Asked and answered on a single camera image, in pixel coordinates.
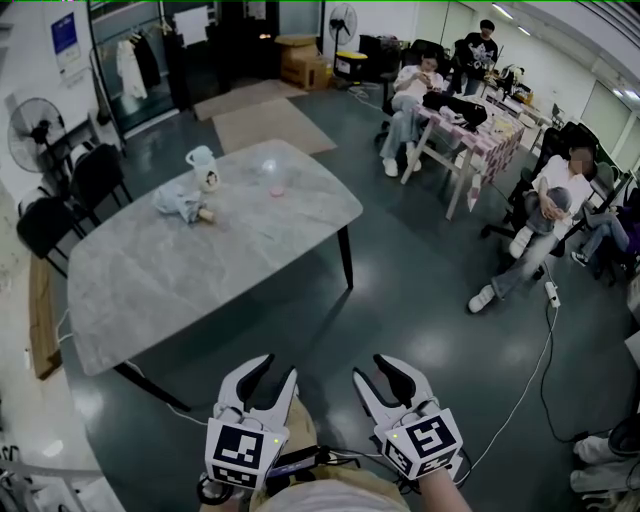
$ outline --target hanging clothes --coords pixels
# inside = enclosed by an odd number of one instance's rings
[[[139,33],[132,44],[144,86],[150,89],[151,87],[159,85],[160,71],[158,70],[158,62],[153,55],[153,51],[151,51],[149,42]]]
[[[118,42],[117,54],[118,75],[122,77],[122,89],[124,94],[134,98],[145,99],[147,89],[142,81],[140,67],[130,41]]]

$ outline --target standing fan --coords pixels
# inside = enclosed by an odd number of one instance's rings
[[[9,121],[9,151],[25,171],[42,172],[38,161],[46,150],[54,165],[57,162],[52,144],[66,139],[60,111],[43,98],[31,98],[19,105]]]
[[[350,4],[340,4],[331,11],[329,17],[329,33],[336,42],[333,51],[333,68],[336,67],[338,45],[347,44],[356,35],[358,17],[355,9]]]

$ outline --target ceiling light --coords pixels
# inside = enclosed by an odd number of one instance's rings
[[[503,16],[506,16],[507,18],[509,18],[510,20],[513,19],[513,16],[511,16],[511,14],[509,14],[507,11],[505,11],[502,7],[500,7],[498,4],[492,4],[496,9],[498,9],[498,11],[500,11],[500,13]]]

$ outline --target black shirt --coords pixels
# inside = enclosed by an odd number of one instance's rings
[[[482,80],[485,70],[491,61],[496,62],[498,60],[498,45],[493,39],[485,41],[478,32],[468,34],[464,44],[471,53],[465,71],[469,78]]]

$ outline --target blue jeans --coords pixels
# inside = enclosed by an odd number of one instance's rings
[[[567,212],[571,206],[571,195],[561,187],[547,191],[547,196],[562,211]],[[496,295],[504,299],[506,295],[520,283],[529,279],[542,265],[547,255],[558,245],[558,239],[553,234],[553,224],[542,216],[540,200],[536,192],[529,192],[524,198],[524,208],[528,219],[526,226],[535,234],[524,255],[517,259],[505,273],[491,279],[491,286]]]
[[[469,76],[466,74],[465,76],[467,77],[467,85],[464,89],[464,95],[473,96],[476,92],[478,92],[478,88],[480,87],[482,80],[478,80],[477,78],[469,78]],[[447,92],[445,94],[447,96],[453,96],[453,93],[455,93],[455,91],[453,89],[453,81],[451,81],[449,83],[449,87],[447,87]]]
[[[416,98],[405,94],[394,96],[391,100],[391,108],[395,114],[391,118],[389,134],[380,151],[382,158],[395,159],[403,142],[420,140],[421,118],[413,111],[413,107],[418,103],[420,102]]]
[[[582,254],[587,259],[596,252],[596,249],[606,237],[613,238],[618,249],[622,252],[629,247],[629,235],[625,232],[622,224],[613,213],[601,213],[589,217],[589,226],[595,228],[591,237],[582,249]]]

